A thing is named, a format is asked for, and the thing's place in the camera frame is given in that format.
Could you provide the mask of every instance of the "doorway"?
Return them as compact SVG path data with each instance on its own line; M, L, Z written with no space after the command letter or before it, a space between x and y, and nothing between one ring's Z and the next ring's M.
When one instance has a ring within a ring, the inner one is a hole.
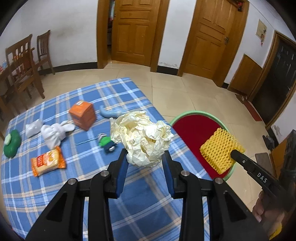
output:
M107 29L107 50L108 50L108 62L111 61L111 52L112 52L112 26L114 20L114 6L115 0L109 0L109 17L108 17L108 29Z
M248 1L241 9L233 0L197 1L178 75L194 74L222 86L242 38L248 7Z
M98 1L98 68L108 59L157 65L169 0Z
M249 100L260 114L266 128L279 117L295 92L296 43L279 32Z

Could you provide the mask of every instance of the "door frame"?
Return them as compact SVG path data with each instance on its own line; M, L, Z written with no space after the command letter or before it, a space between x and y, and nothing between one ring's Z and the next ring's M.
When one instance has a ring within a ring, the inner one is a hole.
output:
M183 75L186 63L189 58L190 50L192 48L194 38L195 38L195 33L197 31L197 24L198 24L199 16L202 11L202 2L203 1L197 0L196 6L195 6L193 19L192 19L188 39L186 42L183 58L181 61L181 65L180 65L178 74L177 74L178 76ZM240 42L242 40L244 28L246 26L250 3L247 0L244 0L243 2L244 2L243 11L242 12L239 12L239 11L235 12L233 24L232 24L232 27L231 27L231 30L229 33L229 42L225 47L221 61L220 61L219 65L215 71L215 74L213 76L213 81L219 87L221 87L223 85L226 75L228 74L228 71L232 65L232 62L234 60L234 57L237 53Z
M270 51L268 53L267 60L265 61L265 64L264 64L264 66L262 68L262 72L261 72L261 75L260 75L257 83L255 84L255 86L254 86L252 92L250 93L250 95L248 96L248 100L250 102L252 102L253 99L255 98L255 96L258 93L260 87L262 86L263 82L265 81L265 79L267 77L267 74L269 73L269 71L271 69L272 63L273 63L274 58L275 58L276 53L277 53L277 49L279 47L279 41L280 40L283 40L287 44L291 45L294 49L296 49L296 42L289 39L287 36L283 35L282 33L278 32L276 30L274 31L274 37L272 39L271 48L270 48ZM284 111L284 109L286 108L286 106L289 103L290 99L292 98L295 90L296 90L296 79L295 79L294 84L293 84L291 90L289 91L285 101L283 102L283 104L280 106L280 108L275 113L273 118L265 125L266 129L269 129L271 127L271 125L279 118L280 114Z
M153 52L151 54L150 67L151 72L156 72L160 54L165 21L168 13L170 0L160 0L160 6L157 16L157 24L153 41ZM103 69L108 63L107 50L107 28L109 17L109 0L98 0L97 21L96 21L96 53L98 69Z

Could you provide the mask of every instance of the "metal screw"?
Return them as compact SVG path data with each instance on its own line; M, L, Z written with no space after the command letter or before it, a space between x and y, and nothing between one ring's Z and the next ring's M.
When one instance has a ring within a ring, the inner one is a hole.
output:
M108 175L109 175L109 172L107 170L101 172L102 177L106 177Z
M190 174L190 172L188 172L188 171L185 171L185 170L181 171L181 175L184 177L189 176L189 174Z
M217 177L217 178L215 178L215 182L216 182L217 184L222 184L222 183L223 183L223 179Z
M111 146L110 148L109 148L109 151L110 152L112 152L112 151L114 151L115 150L115 146Z
M75 178L69 179L68 184L73 185L74 183L76 183L76 179Z

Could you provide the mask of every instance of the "dark wooden door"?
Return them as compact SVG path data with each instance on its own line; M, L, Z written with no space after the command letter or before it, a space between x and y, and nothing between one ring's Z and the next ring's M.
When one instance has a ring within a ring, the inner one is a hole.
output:
M267 124L289 95L296 78L296 50L280 40L276 57L263 85L252 101Z

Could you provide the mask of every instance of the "blue plaid blanket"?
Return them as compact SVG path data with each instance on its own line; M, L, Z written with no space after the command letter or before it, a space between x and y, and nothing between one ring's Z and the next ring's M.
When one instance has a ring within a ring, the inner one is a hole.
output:
M71 120L68 110L78 100L94 105L97 120L89 131L76 127L65 140L61 149L67 163L66 169L57 169L34 177L31 158L47 151L41 134L31 138L25 136L25 125L38 118L52 125ZM163 120L146 96L129 79L101 82L65 93L43 102L18 115L9 123L7 133L17 129L22 145L14 158L2 154L1 183L4 203L9 220L20 236L26 237L30 228L64 183L74 177L80 180L92 178L117 160L123 146L105 154L97 141L75 145L96 137L99 133L110 134L109 119L100 115L99 106L110 109L125 108L129 111L145 110L152 122ZM185 170L198 177L209 179L209 175L197 161L183 140L172 130L174 138L169 152L173 160L180 162ZM205 240L209 240L209 220L206 199L203 199ZM110 215L115 240L177 240L180 232L182 200L173 200L169 195L162 165L151 169L129 165L123 193L118 199L110 199ZM87 234L88 199L83 217L83 240Z

